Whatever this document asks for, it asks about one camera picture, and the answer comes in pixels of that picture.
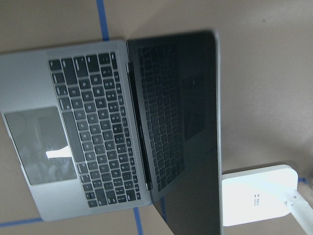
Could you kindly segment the grey laptop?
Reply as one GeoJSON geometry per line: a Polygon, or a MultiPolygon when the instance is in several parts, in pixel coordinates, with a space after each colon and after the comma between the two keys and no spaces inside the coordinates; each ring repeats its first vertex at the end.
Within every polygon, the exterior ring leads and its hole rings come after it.
{"type": "Polygon", "coordinates": [[[223,232],[217,35],[3,54],[0,112],[44,221],[153,205],[223,232]]]}

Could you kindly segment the white desk lamp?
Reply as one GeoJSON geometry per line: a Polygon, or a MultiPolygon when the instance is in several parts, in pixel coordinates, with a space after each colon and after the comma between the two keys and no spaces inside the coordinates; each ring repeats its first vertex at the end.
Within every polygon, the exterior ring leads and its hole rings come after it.
{"type": "Polygon", "coordinates": [[[313,233],[313,209],[298,192],[298,174],[279,164],[222,175],[225,227],[293,215],[306,234],[313,233]]]}

